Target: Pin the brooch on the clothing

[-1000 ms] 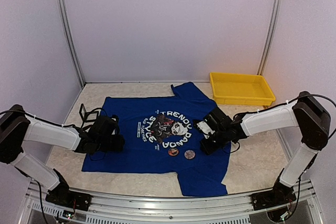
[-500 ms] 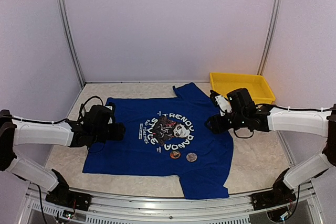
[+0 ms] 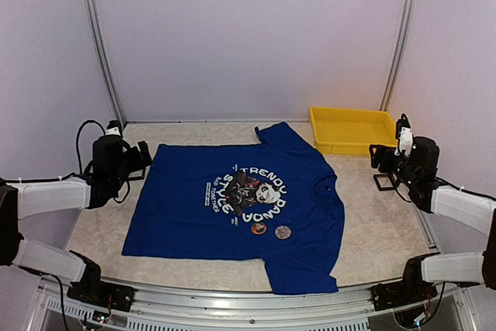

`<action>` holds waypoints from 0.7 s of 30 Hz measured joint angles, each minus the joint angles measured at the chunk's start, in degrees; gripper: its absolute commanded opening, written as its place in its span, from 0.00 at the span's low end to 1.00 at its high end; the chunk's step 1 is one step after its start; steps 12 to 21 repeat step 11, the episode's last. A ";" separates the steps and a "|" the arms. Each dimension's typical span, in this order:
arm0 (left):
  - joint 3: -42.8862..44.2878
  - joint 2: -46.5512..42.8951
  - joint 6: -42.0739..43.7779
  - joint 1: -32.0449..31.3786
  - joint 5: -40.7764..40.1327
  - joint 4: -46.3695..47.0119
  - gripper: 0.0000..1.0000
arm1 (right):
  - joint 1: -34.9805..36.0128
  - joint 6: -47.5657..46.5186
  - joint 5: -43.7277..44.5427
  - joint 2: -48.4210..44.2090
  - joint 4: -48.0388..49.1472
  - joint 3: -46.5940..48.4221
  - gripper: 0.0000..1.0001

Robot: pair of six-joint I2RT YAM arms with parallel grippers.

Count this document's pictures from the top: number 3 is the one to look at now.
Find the black brooch box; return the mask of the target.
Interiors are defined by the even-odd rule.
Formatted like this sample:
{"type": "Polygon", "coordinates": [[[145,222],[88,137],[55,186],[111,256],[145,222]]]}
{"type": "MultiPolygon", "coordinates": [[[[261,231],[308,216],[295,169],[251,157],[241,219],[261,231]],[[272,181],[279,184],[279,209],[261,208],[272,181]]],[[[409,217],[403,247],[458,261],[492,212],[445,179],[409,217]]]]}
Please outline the black brooch box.
{"type": "Polygon", "coordinates": [[[374,183],[378,191],[396,191],[398,182],[392,174],[374,174],[374,183]]]}

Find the yellow plastic tray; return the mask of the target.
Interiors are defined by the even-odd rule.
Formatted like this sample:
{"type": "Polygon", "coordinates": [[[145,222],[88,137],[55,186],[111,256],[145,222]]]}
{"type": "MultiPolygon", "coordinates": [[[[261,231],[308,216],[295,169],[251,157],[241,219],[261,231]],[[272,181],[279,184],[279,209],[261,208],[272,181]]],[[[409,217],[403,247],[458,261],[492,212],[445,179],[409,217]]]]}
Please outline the yellow plastic tray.
{"type": "Polygon", "coordinates": [[[370,145],[395,147],[395,122],[383,111],[311,107],[316,149],[323,154],[367,157],[370,145]]]}

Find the blue printed t-shirt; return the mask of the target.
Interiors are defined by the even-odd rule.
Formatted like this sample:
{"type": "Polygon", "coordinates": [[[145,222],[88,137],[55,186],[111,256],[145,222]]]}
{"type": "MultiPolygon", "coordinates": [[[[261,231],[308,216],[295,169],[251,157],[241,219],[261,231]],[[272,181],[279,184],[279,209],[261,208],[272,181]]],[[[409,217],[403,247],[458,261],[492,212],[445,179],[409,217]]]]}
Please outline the blue printed t-shirt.
{"type": "Polygon", "coordinates": [[[335,171],[285,122],[256,135],[247,145],[159,145],[122,254],[260,259],[276,295],[336,292],[345,212],[335,171]],[[255,222],[265,234],[251,233],[255,222]],[[291,237],[279,240],[278,226],[291,237]]]}

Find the round patterned brooch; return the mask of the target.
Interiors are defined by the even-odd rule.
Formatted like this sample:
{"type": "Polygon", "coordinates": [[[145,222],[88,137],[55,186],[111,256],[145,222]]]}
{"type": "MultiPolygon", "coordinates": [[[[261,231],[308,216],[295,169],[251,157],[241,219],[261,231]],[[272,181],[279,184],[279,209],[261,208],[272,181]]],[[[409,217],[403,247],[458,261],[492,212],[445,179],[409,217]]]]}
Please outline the round patterned brooch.
{"type": "Polygon", "coordinates": [[[274,230],[274,235],[279,240],[286,240],[291,237],[291,228],[289,226],[278,226],[274,230]]]}

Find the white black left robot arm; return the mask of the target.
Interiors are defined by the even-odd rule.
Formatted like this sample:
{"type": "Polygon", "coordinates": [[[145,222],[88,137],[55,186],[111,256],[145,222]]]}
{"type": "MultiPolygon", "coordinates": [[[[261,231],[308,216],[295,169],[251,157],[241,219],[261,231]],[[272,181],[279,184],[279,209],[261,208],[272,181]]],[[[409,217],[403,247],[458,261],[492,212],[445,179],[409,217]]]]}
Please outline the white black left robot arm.
{"type": "Polygon", "coordinates": [[[91,303],[109,295],[93,260],[65,249],[81,211],[121,203],[122,189],[144,177],[151,165],[149,146],[131,146],[116,135],[93,146],[80,174],[29,181],[1,181],[1,264],[25,267],[69,281],[91,303]]]}

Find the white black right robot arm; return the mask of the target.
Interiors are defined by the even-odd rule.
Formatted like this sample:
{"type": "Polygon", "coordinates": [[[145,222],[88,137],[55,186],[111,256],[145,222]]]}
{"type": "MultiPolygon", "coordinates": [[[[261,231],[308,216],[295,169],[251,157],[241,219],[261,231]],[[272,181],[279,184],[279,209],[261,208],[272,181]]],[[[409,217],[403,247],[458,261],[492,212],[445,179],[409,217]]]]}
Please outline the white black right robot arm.
{"type": "Polygon", "coordinates": [[[437,174],[439,148],[419,138],[408,150],[385,145],[369,147],[372,168],[404,186],[407,201],[428,220],[439,253],[407,262],[396,289],[405,303],[414,302],[436,282],[495,288],[495,199],[457,187],[437,174]]]}

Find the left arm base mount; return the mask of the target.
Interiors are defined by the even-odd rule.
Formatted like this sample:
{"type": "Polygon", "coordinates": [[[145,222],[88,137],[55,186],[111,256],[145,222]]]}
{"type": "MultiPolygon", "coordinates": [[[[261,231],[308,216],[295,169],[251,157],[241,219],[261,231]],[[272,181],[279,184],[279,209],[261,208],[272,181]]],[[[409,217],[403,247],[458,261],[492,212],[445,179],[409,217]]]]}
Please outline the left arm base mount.
{"type": "Polygon", "coordinates": [[[79,302],[106,308],[130,312],[136,290],[130,286],[102,282],[96,288],[86,288],[82,284],[70,284],[68,298],[79,302]]]}

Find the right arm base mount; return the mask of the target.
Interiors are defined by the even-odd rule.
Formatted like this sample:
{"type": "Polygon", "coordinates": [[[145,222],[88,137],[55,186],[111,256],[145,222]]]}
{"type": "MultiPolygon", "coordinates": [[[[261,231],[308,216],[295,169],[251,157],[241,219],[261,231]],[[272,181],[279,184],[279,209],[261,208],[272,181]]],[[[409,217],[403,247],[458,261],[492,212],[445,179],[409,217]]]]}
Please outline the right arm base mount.
{"type": "Polygon", "coordinates": [[[396,281],[387,284],[377,284],[371,288],[375,311],[422,302],[429,297],[435,298],[437,295],[436,286],[425,282],[421,284],[407,284],[403,281],[396,281]]]}

